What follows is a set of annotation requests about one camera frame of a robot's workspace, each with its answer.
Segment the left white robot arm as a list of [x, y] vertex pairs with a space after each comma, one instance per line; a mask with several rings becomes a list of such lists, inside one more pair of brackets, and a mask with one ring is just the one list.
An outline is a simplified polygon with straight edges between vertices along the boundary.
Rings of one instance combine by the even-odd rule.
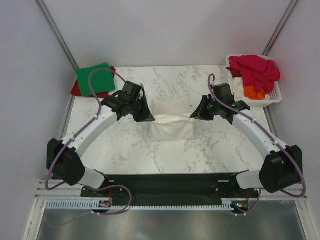
[[127, 81], [122, 90], [98, 101], [97, 113], [77, 132], [61, 140], [51, 139], [47, 144], [46, 168], [70, 186], [88, 186], [99, 197], [106, 196], [110, 185], [96, 170], [84, 166], [81, 158], [88, 147], [121, 118], [131, 115], [137, 123], [153, 122], [144, 87]]

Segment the white Coca-Cola t shirt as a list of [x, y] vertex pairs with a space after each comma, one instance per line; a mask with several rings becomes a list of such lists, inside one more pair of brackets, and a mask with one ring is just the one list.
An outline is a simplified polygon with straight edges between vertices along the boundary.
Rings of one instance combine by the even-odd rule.
[[195, 137], [192, 108], [188, 98], [152, 101], [154, 121], [150, 124], [152, 140], [179, 141]]

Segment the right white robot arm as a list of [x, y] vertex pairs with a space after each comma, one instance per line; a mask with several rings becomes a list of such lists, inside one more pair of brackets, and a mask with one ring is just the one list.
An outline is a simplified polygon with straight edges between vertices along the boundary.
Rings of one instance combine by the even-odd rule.
[[202, 96], [190, 118], [212, 121], [220, 116], [241, 131], [263, 158], [260, 170], [237, 174], [236, 180], [229, 184], [230, 193], [240, 197], [247, 189], [256, 188], [271, 194], [280, 191], [294, 198], [304, 197], [307, 186], [302, 150], [297, 145], [289, 146], [265, 129], [244, 101], [235, 101], [227, 83], [209, 84], [208, 88], [210, 94]]

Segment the crimson pink t shirt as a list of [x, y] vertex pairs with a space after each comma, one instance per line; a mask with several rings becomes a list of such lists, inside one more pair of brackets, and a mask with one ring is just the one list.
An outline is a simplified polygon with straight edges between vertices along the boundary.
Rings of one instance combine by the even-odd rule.
[[228, 62], [231, 69], [241, 72], [243, 85], [254, 87], [256, 92], [264, 90], [266, 94], [270, 94], [281, 77], [273, 60], [266, 60], [258, 55], [232, 55]]

